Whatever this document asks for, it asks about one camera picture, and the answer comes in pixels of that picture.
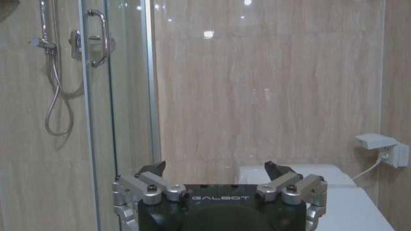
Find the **metal bracket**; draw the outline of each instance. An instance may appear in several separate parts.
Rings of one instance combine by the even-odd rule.
[[[299,180],[300,176],[295,172],[288,172],[270,183],[258,185],[256,199],[262,202],[274,201],[283,188],[290,184],[295,184]]]
[[[151,172],[135,176],[119,176],[112,184],[113,191],[113,212],[119,215],[123,224],[137,231],[135,211],[137,203],[143,201],[147,205],[156,205],[161,202],[161,193],[169,201],[183,202],[187,198],[184,185],[171,185],[165,179]]]
[[[327,181],[316,175],[308,175],[296,184],[283,188],[282,200],[290,205],[310,203],[307,208],[306,230],[316,229],[319,217],[326,214],[327,205]]]

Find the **shower hose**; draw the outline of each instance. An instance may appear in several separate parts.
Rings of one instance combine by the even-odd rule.
[[[52,4],[52,11],[56,12],[55,8],[55,2],[51,2]],[[59,44],[59,33],[57,33],[57,23],[56,23],[56,14],[52,14],[52,26],[53,26],[53,37],[56,40],[56,48],[48,49],[45,54],[47,54],[47,76],[48,80],[51,83],[53,95],[52,95],[52,101],[47,110],[47,115],[45,115],[45,130],[47,132],[53,135],[53,136],[63,136],[68,134],[72,130],[73,126],[73,112],[72,112],[72,107],[69,105],[68,100],[71,98],[75,98],[80,96],[84,92],[84,83],[81,82],[79,88],[73,92],[65,92],[63,89],[63,84],[61,84],[61,53],[60,53],[60,44]],[[61,98],[67,110],[68,110],[68,126],[64,130],[56,131],[51,129],[51,115],[55,110],[56,102],[59,97]]]

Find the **toilet lid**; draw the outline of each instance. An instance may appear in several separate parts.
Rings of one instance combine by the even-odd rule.
[[[327,213],[319,219],[316,231],[394,231],[359,187],[328,188]]]

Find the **glass shower door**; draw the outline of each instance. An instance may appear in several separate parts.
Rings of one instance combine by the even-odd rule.
[[[120,220],[112,211],[115,176],[135,174],[143,165],[160,159],[151,1],[80,2],[97,229],[117,231]]]

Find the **metal door frame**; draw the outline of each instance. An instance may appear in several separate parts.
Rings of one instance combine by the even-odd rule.
[[[81,58],[83,58],[83,79],[84,79],[84,95],[85,95],[85,123],[87,123],[87,143],[88,143],[88,158],[89,158],[89,175],[91,175],[91,186],[92,186],[92,200],[93,200],[93,215],[96,223],[96,231],[101,230],[100,224],[100,206],[99,206],[99,188],[97,188],[97,176],[96,176],[96,154],[93,150],[93,135],[92,135],[92,110],[91,110],[91,98],[89,98],[89,83],[88,83],[88,66],[87,66],[87,43],[84,35],[85,25],[85,10],[83,7],[83,1],[79,0],[79,17],[80,17],[80,31],[81,31]],[[107,15],[107,0],[101,0],[104,5],[104,14]],[[153,0],[144,1],[145,9],[145,39],[147,39],[147,61],[148,61],[148,83],[149,83],[149,114],[151,114],[151,133],[152,133],[152,161],[159,162],[161,160],[161,147],[160,147],[160,125],[159,125],[159,105],[157,105],[157,81],[156,81],[156,64],[155,64],[155,19],[153,19]],[[116,152],[113,148],[113,159],[116,160]]]

